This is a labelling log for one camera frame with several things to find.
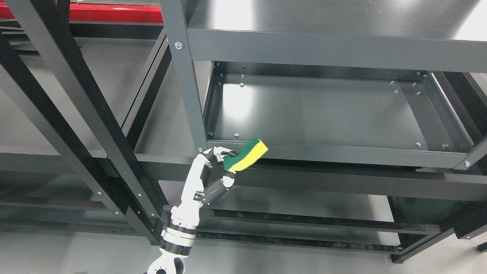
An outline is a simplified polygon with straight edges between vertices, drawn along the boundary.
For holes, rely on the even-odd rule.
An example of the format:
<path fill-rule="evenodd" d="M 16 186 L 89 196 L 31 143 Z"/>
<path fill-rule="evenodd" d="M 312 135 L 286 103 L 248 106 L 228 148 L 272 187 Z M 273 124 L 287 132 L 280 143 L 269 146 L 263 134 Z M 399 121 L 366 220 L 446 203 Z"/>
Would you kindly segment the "white robotic hand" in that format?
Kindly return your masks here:
<path fill-rule="evenodd" d="M 220 179 L 204 186 L 212 168 L 224 166 L 224 158 L 227 155 L 237 157 L 238 153 L 225 147 L 213 147 L 197 154 L 186 177 L 181 203 L 171 209 L 171 224 L 198 225 L 200 208 L 216 202 L 233 187 L 235 171 L 225 171 Z"/>

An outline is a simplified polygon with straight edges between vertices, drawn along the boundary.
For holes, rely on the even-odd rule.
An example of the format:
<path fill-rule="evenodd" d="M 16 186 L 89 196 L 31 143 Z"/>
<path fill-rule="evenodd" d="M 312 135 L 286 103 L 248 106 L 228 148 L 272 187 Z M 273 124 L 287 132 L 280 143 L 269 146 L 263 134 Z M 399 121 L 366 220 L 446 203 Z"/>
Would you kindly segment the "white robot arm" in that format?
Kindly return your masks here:
<path fill-rule="evenodd" d="M 228 148 L 214 147 L 197 154 L 193 160 L 180 204 L 171 208 L 169 221 L 161 233 L 161 255 L 148 267 L 148 274 L 184 273 L 184 258 L 189 256 L 197 236 L 200 208 L 217 201 L 234 184 L 236 172 L 231 170 L 224 170 L 221 178 L 208 182 L 211 171 L 222 167 L 226 156 L 234 158 L 238 153 Z"/>

